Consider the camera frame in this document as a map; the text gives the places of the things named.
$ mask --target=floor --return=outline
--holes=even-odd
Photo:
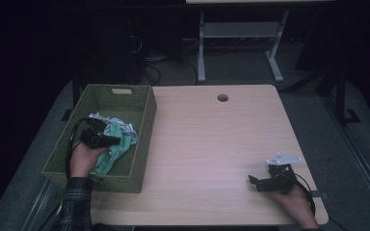
[[[269,84],[281,90],[310,74],[295,70],[303,45],[285,41],[276,57],[285,79],[283,83],[276,83],[264,55],[269,44],[270,40],[255,41],[249,48],[238,47],[237,50],[228,49],[222,54],[208,55],[204,85]],[[166,61],[153,64],[154,68],[147,69],[152,79],[149,75],[145,76],[140,84],[194,85],[197,57],[191,54],[184,60],[186,62],[183,63]],[[161,76],[155,83],[158,72]],[[367,174],[370,167],[370,110],[359,90],[347,83],[346,108],[353,109],[361,123],[343,127],[333,115],[334,93],[328,97],[317,95],[315,89],[318,84],[317,79],[294,92],[281,93],[280,98],[330,216],[330,221],[322,227],[330,231],[344,228],[370,230],[370,174]],[[72,90],[71,83],[68,83],[53,104],[0,201],[0,230],[38,230],[58,205],[62,189],[50,184],[40,173],[66,126],[66,122],[62,121],[65,111],[71,108]],[[365,159],[368,165],[358,159]],[[52,221],[53,218],[43,230],[48,230]],[[233,227],[232,230],[242,230],[242,227]],[[300,229],[291,225],[279,230]]]

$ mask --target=plaid shirt sleeve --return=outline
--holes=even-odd
[[[52,230],[92,230],[90,206],[93,180],[72,177],[68,179],[62,199],[62,208],[52,225]]]

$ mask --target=wooden table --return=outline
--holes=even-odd
[[[92,221],[114,225],[282,225],[294,221],[249,182],[266,160],[303,153],[273,86],[153,88],[158,109],[143,191],[93,192]],[[226,94],[228,101],[218,100]],[[316,190],[305,163],[292,165]],[[319,223],[328,215],[315,198]]]

